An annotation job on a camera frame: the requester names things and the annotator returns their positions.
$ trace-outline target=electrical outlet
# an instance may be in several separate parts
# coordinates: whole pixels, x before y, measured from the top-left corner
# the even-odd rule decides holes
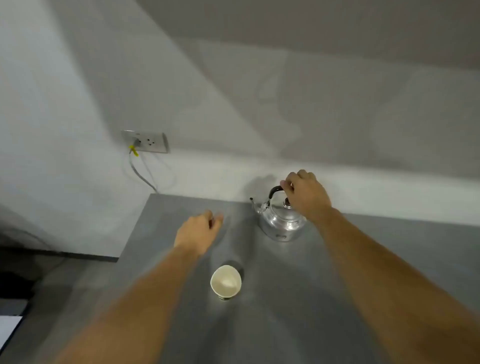
[[[168,153],[167,137],[163,133],[135,132],[133,130],[122,130],[123,138],[133,145],[135,140],[140,144],[135,147],[141,152]]]

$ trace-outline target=black kettle handle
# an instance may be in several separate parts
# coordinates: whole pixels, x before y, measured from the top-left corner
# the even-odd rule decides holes
[[[282,186],[275,186],[274,188],[272,188],[272,189],[270,190],[270,193],[268,194],[268,199],[271,200],[272,197],[273,197],[273,194],[274,194],[275,192],[278,192],[278,191],[283,191]]]

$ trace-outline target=paper cup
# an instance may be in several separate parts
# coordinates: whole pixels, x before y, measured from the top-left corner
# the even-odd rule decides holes
[[[221,300],[232,298],[240,292],[240,273],[232,266],[221,266],[213,273],[210,286]]]

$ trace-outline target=dark floor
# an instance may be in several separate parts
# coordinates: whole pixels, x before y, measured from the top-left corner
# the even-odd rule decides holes
[[[46,363],[97,313],[115,263],[0,252],[0,267],[39,280],[0,364]]]

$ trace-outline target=white wall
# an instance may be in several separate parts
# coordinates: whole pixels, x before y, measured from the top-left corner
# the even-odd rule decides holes
[[[132,128],[167,133],[144,156],[167,194],[247,201],[307,167],[343,211],[480,226],[479,74],[171,38],[129,0],[2,0],[0,220],[118,256],[150,193]]]

